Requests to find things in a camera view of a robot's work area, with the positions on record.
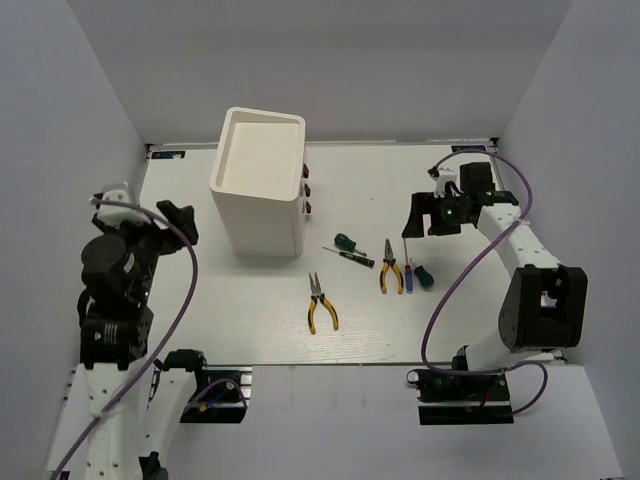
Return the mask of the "yellow combination pliers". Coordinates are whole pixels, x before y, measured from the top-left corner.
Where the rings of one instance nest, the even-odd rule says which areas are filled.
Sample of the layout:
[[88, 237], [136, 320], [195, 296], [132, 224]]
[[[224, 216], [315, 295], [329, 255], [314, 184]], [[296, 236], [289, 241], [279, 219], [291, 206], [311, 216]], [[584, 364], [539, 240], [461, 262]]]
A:
[[403, 274], [398, 264], [396, 263], [396, 258], [394, 256], [390, 239], [387, 238], [385, 240], [383, 263], [379, 274], [379, 286], [383, 294], [386, 294], [388, 291], [386, 277], [389, 271], [392, 271], [395, 274], [397, 280], [397, 293], [399, 295], [402, 295], [404, 292]]

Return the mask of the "blue red screwdriver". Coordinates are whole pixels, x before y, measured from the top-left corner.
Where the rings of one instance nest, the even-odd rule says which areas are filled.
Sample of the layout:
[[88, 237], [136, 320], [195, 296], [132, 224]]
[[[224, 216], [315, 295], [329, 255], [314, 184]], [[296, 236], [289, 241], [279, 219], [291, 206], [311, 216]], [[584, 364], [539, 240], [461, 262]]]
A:
[[405, 238], [403, 238], [403, 250], [404, 250], [404, 258], [405, 258], [405, 265], [404, 265], [405, 289], [408, 294], [411, 294], [414, 289], [413, 271], [412, 271], [412, 265], [408, 255], [407, 240]]

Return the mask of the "green handled screwdriver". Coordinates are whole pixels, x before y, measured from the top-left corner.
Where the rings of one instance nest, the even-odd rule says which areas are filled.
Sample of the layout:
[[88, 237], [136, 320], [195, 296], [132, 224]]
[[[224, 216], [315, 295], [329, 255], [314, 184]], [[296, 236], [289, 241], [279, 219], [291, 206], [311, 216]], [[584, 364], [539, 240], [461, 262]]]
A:
[[413, 260], [410, 260], [410, 262], [411, 266], [413, 267], [413, 273], [420, 286], [425, 290], [431, 289], [435, 284], [433, 276], [425, 269], [423, 265], [416, 264]]

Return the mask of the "stubby green screwdriver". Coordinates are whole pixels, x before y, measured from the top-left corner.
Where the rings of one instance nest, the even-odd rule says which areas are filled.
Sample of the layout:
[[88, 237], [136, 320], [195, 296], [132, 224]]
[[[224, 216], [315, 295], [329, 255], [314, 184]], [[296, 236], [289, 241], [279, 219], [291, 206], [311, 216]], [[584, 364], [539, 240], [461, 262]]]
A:
[[354, 251], [356, 249], [356, 243], [343, 233], [338, 233], [334, 237], [334, 244], [336, 247], [346, 251]]

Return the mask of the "yellow long-nose pliers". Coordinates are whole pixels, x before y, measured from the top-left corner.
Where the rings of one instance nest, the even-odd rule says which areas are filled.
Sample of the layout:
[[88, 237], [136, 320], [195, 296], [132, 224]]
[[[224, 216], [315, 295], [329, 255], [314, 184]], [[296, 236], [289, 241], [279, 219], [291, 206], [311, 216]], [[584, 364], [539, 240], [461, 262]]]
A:
[[339, 316], [338, 313], [333, 306], [333, 304], [328, 300], [324, 291], [322, 290], [321, 283], [319, 281], [319, 277], [317, 273], [309, 274], [309, 282], [310, 282], [310, 304], [307, 310], [307, 323], [309, 331], [312, 335], [316, 334], [315, 327], [315, 311], [319, 305], [322, 305], [330, 314], [332, 320], [332, 326], [335, 331], [339, 330]]

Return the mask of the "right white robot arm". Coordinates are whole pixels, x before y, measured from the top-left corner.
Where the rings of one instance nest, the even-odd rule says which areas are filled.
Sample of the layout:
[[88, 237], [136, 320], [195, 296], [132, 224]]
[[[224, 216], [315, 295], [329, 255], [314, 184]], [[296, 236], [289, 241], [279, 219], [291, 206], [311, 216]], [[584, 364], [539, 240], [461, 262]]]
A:
[[436, 187], [412, 195], [403, 238], [455, 235], [472, 225], [489, 242], [482, 253], [497, 253], [510, 276], [496, 328], [452, 361], [453, 390], [472, 399], [486, 389], [486, 373], [579, 344], [588, 279], [543, 246], [526, 222], [528, 206], [497, 189], [489, 163], [467, 163], [458, 173], [434, 167], [429, 174]]

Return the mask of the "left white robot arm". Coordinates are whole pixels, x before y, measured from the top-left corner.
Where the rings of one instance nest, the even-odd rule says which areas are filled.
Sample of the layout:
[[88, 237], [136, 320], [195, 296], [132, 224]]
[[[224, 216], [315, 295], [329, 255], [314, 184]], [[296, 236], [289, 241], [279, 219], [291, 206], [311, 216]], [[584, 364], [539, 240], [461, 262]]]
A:
[[148, 300], [159, 259], [180, 250], [195, 253], [195, 211], [169, 200], [155, 211], [109, 195], [93, 202], [100, 234], [81, 252], [84, 289], [77, 307], [91, 417], [77, 441], [87, 446], [84, 476], [166, 479], [167, 452], [182, 413], [190, 399], [209, 392], [212, 377], [199, 351], [158, 358], [187, 308], [151, 348]]

